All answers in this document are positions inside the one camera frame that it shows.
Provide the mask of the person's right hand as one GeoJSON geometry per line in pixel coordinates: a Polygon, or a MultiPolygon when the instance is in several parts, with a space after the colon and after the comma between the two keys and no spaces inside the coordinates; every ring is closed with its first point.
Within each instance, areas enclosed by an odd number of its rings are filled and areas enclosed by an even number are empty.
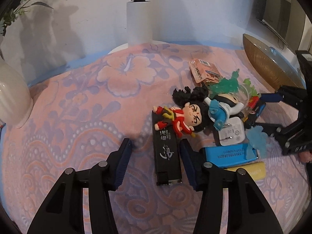
{"type": "Polygon", "coordinates": [[[303,163],[309,163],[312,161],[312,152],[311,151],[300,152],[298,155],[299,155],[300,161],[303,163]]]}

